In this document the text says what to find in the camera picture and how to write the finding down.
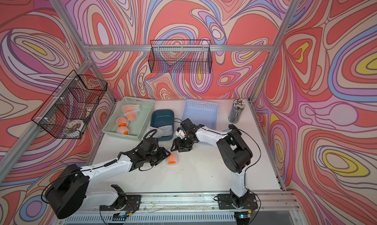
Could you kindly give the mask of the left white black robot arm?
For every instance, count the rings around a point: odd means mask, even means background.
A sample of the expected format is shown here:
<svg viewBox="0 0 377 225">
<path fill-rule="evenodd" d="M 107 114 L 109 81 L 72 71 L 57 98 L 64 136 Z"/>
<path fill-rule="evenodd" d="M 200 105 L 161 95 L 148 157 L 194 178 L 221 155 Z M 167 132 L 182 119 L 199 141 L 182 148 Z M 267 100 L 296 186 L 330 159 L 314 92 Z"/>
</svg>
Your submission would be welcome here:
<svg viewBox="0 0 377 225">
<path fill-rule="evenodd" d="M 134 149 L 120 152 L 118 156 L 97 165 L 67 166 L 52 182 L 44 197 L 58 219 L 65 219 L 81 208 L 99 207 L 115 211 L 138 210 L 136 202 L 129 201 L 127 194 L 117 184 L 98 189 L 96 185 L 111 177 L 140 170 L 144 164 L 157 166 L 171 153 L 159 146 L 155 138 L 142 140 Z"/>
</svg>

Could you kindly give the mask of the white foam net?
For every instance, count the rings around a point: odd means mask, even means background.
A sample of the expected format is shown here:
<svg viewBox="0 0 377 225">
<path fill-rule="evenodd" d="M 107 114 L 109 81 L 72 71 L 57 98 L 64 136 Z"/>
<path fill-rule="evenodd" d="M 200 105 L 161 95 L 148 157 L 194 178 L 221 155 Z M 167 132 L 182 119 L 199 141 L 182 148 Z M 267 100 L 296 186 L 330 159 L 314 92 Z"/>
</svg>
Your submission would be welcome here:
<svg viewBox="0 0 377 225">
<path fill-rule="evenodd" d="M 150 126 L 147 132 L 150 132 L 148 134 L 149 137 L 161 138 L 164 136 L 164 132 L 160 128 L 155 128 L 155 127 Z"/>
<path fill-rule="evenodd" d="M 173 125 L 161 126 L 160 129 L 163 131 L 163 137 L 171 136 L 173 134 Z"/>
</svg>

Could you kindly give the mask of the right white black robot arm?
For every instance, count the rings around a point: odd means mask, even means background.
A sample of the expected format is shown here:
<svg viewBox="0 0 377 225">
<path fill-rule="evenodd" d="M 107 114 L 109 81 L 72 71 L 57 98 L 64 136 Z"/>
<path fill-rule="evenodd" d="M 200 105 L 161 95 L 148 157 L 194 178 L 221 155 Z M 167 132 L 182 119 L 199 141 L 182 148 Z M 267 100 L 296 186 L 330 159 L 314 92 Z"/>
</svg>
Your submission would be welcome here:
<svg viewBox="0 0 377 225">
<path fill-rule="evenodd" d="M 199 142 L 217 146 L 225 166 L 231 172 L 232 182 L 230 192 L 225 194 L 226 200 L 222 201 L 222 194 L 219 194 L 218 201 L 235 209 L 241 209 L 250 195 L 246 185 L 246 169 L 253 154 L 242 138 L 241 130 L 233 124 L 228 128 L 228 131 L 220 132 L 203 124 L 195 125 L 190 119 L 186 119 L 176 130 L 177 138 L 174 139 L 170 151 L 189 152 L 193 149 L 193 145 Z"/>
</svg>

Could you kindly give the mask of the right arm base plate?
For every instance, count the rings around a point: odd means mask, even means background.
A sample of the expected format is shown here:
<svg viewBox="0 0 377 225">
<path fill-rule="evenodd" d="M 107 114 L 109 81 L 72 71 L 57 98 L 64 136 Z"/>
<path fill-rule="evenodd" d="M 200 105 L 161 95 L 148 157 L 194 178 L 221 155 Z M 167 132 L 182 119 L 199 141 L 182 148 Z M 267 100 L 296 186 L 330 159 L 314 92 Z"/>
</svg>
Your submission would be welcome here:
<svg viewBox="0 0 377 225">
<path fill-rule="evenodd" d="M 237 197 L 234 194 L 217 194 L 214 200 L 218 202 L 220 210 L 230 210 L 230 209 L 247 209 L 254 211 L 258 209 L 258 203 L 256 195 L 253 193 L 246 193 L 242 197 Z"/>
</svg>

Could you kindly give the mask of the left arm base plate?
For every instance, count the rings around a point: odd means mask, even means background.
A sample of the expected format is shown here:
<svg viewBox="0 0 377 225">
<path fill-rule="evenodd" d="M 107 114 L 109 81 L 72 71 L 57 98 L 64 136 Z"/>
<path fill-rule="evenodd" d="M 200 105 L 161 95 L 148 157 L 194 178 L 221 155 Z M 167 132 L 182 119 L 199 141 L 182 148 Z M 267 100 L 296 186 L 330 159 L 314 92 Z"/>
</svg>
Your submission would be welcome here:
<svg viewBox="0 0 377 225">
<path fill-rule="evenodd" d="M 112 205 L 101 205 L 101 211 L 136 212 L 140 208 L 141 195 L 120 196 Z"/>
</svg>

